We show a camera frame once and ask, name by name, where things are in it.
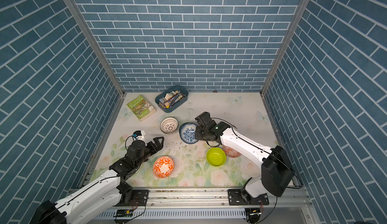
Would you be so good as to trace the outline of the large blue floral bowl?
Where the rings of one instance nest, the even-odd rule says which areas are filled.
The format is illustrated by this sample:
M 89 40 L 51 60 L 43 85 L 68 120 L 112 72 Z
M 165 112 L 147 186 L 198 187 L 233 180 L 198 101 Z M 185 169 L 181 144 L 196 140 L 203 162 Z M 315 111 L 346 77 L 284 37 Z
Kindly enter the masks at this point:
M 197 124 L 184 123 L 179 128 L 180 139 L 186 144 L 195 144 L 198 140 L 195 138 Z

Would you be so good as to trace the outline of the lime green plastic bowl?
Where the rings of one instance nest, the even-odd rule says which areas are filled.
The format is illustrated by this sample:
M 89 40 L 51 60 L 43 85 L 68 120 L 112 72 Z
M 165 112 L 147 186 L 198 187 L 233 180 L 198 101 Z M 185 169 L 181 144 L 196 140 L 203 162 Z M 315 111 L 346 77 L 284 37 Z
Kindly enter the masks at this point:
M 206 153 L 206 160 L 209 165 L 219 167 L 225 164 L 227 155 L 221 148 L 210 148 Z

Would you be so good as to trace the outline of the maroon patterned white bowl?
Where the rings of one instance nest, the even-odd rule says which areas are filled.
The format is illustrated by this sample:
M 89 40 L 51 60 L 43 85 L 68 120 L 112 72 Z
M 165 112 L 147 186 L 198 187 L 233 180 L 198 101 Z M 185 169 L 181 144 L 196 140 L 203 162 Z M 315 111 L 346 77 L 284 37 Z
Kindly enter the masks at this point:
M 161 121 L 160 130 L 165 134 L 172 134 L 177 131 L 178 120 L 174 117 L 168 117 Z

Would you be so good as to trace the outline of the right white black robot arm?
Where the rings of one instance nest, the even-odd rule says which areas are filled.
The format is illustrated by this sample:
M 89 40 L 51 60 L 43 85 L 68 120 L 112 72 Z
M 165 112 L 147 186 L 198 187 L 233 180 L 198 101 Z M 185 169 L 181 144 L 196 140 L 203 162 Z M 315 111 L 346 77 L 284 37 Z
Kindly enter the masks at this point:
M 261 169 L 261 174 L 248 180 L 242 192 L 245 196 L 257 198 L 270 193 L 281 197 L 295 176 L 289 156 L 281 146 L 274 148 L 259 144 L 238 133 L 232 124 L 221 121 L 216 123 L 209 112 L 203 112 L 195 118 L 197 127 L 195 139 L 215 141 L 230 147 L 247 157 Z

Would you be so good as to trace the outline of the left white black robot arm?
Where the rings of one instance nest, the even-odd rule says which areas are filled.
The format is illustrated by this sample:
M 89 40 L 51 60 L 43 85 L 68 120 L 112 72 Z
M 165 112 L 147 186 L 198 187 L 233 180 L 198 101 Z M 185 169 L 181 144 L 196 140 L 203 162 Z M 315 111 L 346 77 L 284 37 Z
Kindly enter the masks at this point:
M 133 204 L 133 188 L 127 179 L 150 156 L 164 146 L 164 137 L 146 143 L 140 136 L 128 147 L 124 157 L 114 162 L 99 178 L 56 202 L 45 201 L 35 211 L 32 224 L 86 224 L 118 204 Z

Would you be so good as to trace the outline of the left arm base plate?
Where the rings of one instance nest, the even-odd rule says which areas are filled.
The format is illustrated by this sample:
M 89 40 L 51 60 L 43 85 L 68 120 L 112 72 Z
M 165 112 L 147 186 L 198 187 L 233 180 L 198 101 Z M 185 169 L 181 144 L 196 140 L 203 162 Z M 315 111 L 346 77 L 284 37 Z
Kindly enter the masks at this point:
M 118 206 L 146 206 L 148 197 L 149 197 L 149 190 L 147 189 L 134 189 L 132 191 L 127 192 L 124 194 L 120 200 L 120 202 L 115 205 L 115 207 Z

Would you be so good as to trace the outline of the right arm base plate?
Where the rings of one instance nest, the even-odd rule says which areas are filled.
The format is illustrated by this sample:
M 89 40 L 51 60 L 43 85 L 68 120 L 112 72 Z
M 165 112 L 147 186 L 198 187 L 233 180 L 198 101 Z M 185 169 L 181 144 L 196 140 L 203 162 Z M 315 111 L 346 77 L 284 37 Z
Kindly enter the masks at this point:
M 258 197 L 251 197 L 245 190 L 241 189 L 228 189 L 227 193 L 230 206 L 269 205 L 267 194 L 262 194 Z

